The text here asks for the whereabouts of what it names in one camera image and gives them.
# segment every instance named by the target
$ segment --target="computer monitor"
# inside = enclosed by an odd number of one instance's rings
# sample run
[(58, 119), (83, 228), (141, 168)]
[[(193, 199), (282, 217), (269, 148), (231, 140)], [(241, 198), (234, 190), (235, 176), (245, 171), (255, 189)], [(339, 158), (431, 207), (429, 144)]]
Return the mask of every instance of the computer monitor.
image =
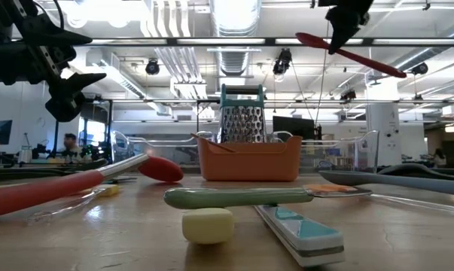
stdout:
[[(294, 136), (302, 136), (303, 140), (315, 140), (315, 123), (313, 120), (273, 116), (273, 132), (280, 131), (287, 131)], [(285, 142), (288, 135), (279, 134), (279, 138)]]

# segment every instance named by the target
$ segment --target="orange plastic caddy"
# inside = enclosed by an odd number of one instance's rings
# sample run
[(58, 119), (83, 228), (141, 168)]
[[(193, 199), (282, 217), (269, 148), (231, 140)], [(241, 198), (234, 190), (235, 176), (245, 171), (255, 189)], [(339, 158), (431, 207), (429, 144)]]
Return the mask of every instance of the orange plastic caddy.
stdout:
[(223, 143), (231, 153), (198, 140), (200, 169), (207, 181), (295, 181), (302, 138), (286, 143)]

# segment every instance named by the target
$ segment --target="man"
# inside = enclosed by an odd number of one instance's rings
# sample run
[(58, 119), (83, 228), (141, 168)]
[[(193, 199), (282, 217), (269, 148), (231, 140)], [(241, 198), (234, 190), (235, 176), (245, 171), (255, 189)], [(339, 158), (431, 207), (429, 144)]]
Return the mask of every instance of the man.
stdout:
[(78, 147), (76, 144), (76, 135), (72, 133), (66, 133), (63, 140), (64, 147), (58, 151), (58, 154), (65, 158), (66, 163), (89, 163), (91, 157), (84, 155), (81, 157), (83, 148)]

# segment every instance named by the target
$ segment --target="wooden tabletop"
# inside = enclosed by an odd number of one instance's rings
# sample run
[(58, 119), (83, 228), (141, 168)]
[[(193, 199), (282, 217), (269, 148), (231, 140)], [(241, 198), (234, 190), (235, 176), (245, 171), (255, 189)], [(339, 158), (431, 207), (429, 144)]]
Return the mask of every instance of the wooden tabletop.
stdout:
[[(304, 176), (294, 183), (206, 183), (186, 177), (185, 187), (293, 187), (325, 182)], [(183, 210), (166, 205), (172, 185), (138, 178), (121, 193), (93, 201), (82, 212), (51, 224), (27, 226), (39, 206), (0, 217), (0, 270), (301, 270), (252, 207), (230, 210), (234, 238), (197, 246), (181, 234)], [(390, 186), (364, 186), (376, 193), (404, 195), (454, 205), (454, 196)], [(368, 197), (314, 199), (287, 205), (340, 230), (346, 261), (321, 270), (454, 271), (454, 213), (383, 202)]]

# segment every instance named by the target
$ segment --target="column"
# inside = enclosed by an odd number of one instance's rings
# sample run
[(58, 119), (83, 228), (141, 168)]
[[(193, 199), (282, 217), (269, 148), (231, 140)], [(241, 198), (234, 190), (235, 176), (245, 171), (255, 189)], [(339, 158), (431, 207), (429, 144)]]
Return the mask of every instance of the column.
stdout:
[[(394, 78), (386, 78), (379, 82), (381, 84), (367, 86), (367, 99), (399, 99), (398, 83)], [(369, 104), (366, 118), (367, 129), (379, 131), (377, 166), (394, 166), (402, 163), (398, 104), (393, 102)]]

